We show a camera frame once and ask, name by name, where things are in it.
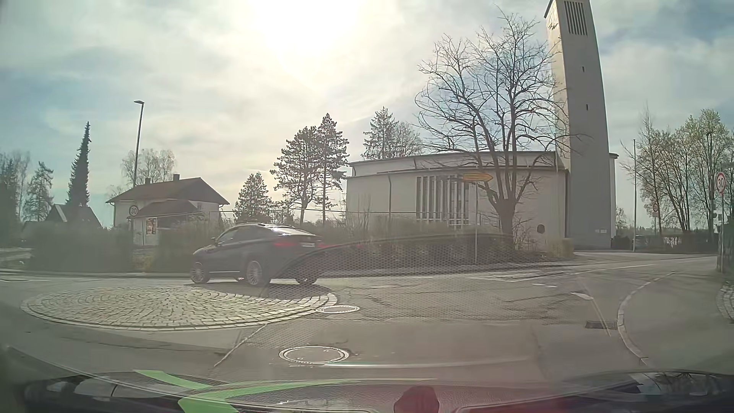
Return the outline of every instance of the curb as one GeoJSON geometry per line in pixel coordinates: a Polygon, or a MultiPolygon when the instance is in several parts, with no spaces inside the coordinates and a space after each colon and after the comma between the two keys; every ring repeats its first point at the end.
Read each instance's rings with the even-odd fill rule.
{"type": "Polygon", "coordinates": [[[638,359],[640,359],[640,362],[646,366],[650,366],[650,359],[644,355],[642,350],[637,347],[637,345],[632,341],[632,338],[630,337],[630,334],[627,332],[627,328],[625,327],[625,309],[627,308],[627,304],[629,304],[630,299],[640,290],[647,287],[648,285],[652,284],[653,282],[660,281],[661,279],[666,278],[667,276],[671,276],[675,274],[675,271],[672,273],[668,273],[664,276],[660,276],[656,279],[652,279],[643,285],[637,287],[636,289],[632,290],[629,294],[627,294],[627,297],[625,297],[624,300],[622,300],[622,303],[619,305],[619,309],[617,310],[617,331],[619,332],[619,336],[622,338],[622,341],[625,343],[625,347],[632,352],[638,359]]]}
{"type": "Polygon", "coordinates": [[[0,268],[0,274],[82,279],[187,279],[189,277],[189,274],[184,273],[59,273],[56,271],[30,271],[12,268],[0,268]]]}
{"type": "MultiPolygon", "coordinates": [[[[365,270],[365,271],[349,271],[349,273],[329,273],[327,271],[324,275],[320,276],[320,279],[331,279],[331,278],[342,278],[342,277],[372,277],[372,276],[411,276],[415,274],[443,274],[443,273],[476,273],[476,272],[493,272],[493,271],[504,271],[504,270],[525,270],[532,268],[547,268],[547,267],[567,267],[571,265],[585,265],[586,263],[580,262],[540,262],[537,265],[530,264],[510,264],[498,265],[492,268],[477,268],[477,267],[460,267],[460,268],[424,268],[416,270],[403,270],[394,271],[391,273],[379,273],[376,270],[365,270]]],[[[56,276],[60,278],[94,278],[94,279],[188,279],[188,273],[62,273],[56,271],[32,271],[32,270],[16,270],[12,268],[0,268],[0,274],[6,275],[30,275],[30,276],[56,276]]]]}

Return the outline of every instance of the car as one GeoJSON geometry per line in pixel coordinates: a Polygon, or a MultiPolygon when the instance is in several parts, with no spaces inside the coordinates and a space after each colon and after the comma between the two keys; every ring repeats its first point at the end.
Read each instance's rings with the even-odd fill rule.
{"type": "MultiPolygon", "coordinates": [[[[193,254],[191,280],[205,284],[212,276],[228,275],[254,287],[267,285],[296,258],[315,251],[321,239],[289,225],[241,223],[211,239],[211,244],[193,254]]],[[[316,282],[305,271],[290,273],[299,284],[316,282]]]]}

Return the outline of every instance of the bush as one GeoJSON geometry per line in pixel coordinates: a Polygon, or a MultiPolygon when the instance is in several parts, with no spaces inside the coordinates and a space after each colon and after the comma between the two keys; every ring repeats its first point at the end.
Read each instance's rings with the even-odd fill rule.
{"type": "Polygon", "coordinates": [[[146,270],[188,271],[194,251],[211,244],[211,238],[221,233],[220,226],[205,221],[190,221],[174,229],[159,229],[158,246],[146,270]]]}
{"type": "Polygon", "coordinates": [[[124,272],[132,269],[132,234],[121,229],[54,224],[33,236],[32,270],[124,272]]]}

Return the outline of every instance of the lamp post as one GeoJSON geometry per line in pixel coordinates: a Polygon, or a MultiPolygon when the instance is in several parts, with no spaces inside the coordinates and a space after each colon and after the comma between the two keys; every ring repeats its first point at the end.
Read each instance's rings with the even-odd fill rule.
{"type": "Polygon", "coordinates": [[[137,186],[137,154],[138,150],[140,150],[140,127],[142,126],[142,108],[145,107],[144,101],[135,101],[133,103],[137,103],[140,105],[140,121],[138,121],[138,139],[137,143],[135,144],[135,166],[133,167],[133,186],[137,186]]]}
{"type": "Polygon", "coordinates": [[[637,244],[637,139],[632,139],[632,147],[634,150],[634,176],[635,176],[635,213],[634,213],[634,230],[632,231],[632,252],[635,252],[635,244],[637,244]]]}

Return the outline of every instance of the tree with green leaves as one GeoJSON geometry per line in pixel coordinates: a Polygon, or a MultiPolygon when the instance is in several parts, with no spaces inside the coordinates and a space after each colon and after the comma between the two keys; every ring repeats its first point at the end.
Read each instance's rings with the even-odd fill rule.
{"type": "Polygon", "coordinates": [[[79,155],[71,164],[71,177],[69,178],[69,192],[66,200],[67,205],[85,207],[90,201],[90,193],[87,189],[90,179],[90,123],[84,127],[84,137],[79,146],[79,155]]]}
{"type": "Polygon", "coordinates": [[[259,172],[251,173],[234,204],[235,220],[238,223],[269,223],[272,219],[272,207],[273,202],[268,196],[268,187],[263,176],[259,172]]]}
{"type": "Polygon", "coordinates": [[[275,190],[285,190],[286,198],[299,204],[299,223],[303,223],[308,204],[317,198],[314,186],[319,175],[316,127],[307,126],[299,130],[293,139],[286,140],[286,147],[280,153],[281,156],[273,164],[275,169],[270,170],[277,179],[275,190]]]}
{"type": "Polygon", "coordinates": [[[390,159],[409,157],[423,153],[423,142],[418,132],[408,122],[393,119],[386,107],[374,113],[369,123],[362,154],[364,159],[390,159]]]}
{"type": "Polygon", "coordinates": [[[316,154],[319,165],[318,181],[315,183],[319,194],[316,203],[321,205],[321,224],[326,225],[326,210],[333,207],[327,194],[332,189],[341,190],[341,181],[346,171],[339,170],[347,166],[346,145],[349,143],[341,131],[336,130],[336,121],[328,113],[322,118],[316,130],[316,154]]]}
{"type": "Polygon", "coordinates": [[[26,200],[23,203],[23,216],[27,220],[42,221],[46,219],[48,211],[54,204],[51,195],[51,186],[54,179],[54,171],[43,162],[38,162],[38,168],[33,173],[28,189],[26,200]]]}

